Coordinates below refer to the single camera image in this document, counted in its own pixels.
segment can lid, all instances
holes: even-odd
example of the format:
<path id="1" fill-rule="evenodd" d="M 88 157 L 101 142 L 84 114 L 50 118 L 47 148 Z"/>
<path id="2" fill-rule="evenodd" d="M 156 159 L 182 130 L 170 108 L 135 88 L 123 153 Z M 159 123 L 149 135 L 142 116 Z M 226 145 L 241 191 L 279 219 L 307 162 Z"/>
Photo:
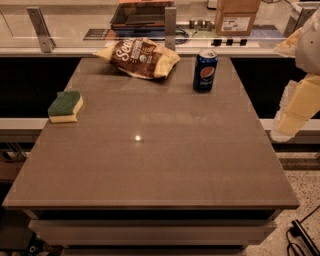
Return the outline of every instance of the can lid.
<path id="1" fill-rule="evenodd" d="M 203 58 L 215 58 L 217 57 L 217 53 L 213 50 L 206 49 L 206 50 L 201 50 L 199 55 Z"/>

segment countertop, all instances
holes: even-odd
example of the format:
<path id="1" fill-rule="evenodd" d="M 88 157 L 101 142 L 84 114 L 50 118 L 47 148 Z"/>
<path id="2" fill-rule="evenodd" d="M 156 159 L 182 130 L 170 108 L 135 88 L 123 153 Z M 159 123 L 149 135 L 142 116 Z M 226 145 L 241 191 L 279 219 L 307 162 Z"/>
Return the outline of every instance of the countertop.
<path id="1" fill-rule="evenodd" d="M 78 123 L 40 134 L 8 209 L 285 209 L 299 203 L 229 58 L 214 89 L 192 90 L 194 58 L 167 79 L 127 76 L 84 58 L 67 90 Z"/>

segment chip bag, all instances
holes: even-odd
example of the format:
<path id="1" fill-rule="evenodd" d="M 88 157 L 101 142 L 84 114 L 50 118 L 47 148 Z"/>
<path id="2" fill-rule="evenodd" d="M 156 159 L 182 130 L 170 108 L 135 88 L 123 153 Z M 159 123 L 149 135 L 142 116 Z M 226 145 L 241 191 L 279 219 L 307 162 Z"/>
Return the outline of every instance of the chip bag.
<path id="1" fill-rule="evenodd" d="M 166 78 L 179 55 L 147 38 L 124 39 L 94 55 L 111 63 L 132 77 Z"/>

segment pepsi can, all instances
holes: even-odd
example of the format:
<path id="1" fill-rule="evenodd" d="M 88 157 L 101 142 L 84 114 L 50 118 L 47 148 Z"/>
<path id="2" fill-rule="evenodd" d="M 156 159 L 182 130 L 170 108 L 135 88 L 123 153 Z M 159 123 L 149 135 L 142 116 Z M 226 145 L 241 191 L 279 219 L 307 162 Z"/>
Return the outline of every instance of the pepsi can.
<path id="1" fill-rule="evenodd" d="M 213 50 L 202 50 L 197 55 L 193 77 L 193 89 L 197 92 L 210 92 L 218 64 L 217 53 Z"/>

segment pepsi logo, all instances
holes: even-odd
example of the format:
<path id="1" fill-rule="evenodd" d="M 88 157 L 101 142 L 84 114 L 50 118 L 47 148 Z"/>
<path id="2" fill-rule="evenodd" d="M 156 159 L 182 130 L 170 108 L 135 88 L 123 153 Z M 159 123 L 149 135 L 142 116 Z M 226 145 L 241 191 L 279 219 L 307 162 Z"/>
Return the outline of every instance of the pepsi logo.
<path id="1" fill-rule="evenodd" d="M 214 67 L 205 67 L 201 70 L 200 76 L 205 81 L 210 81 L 213 79 Z"/>

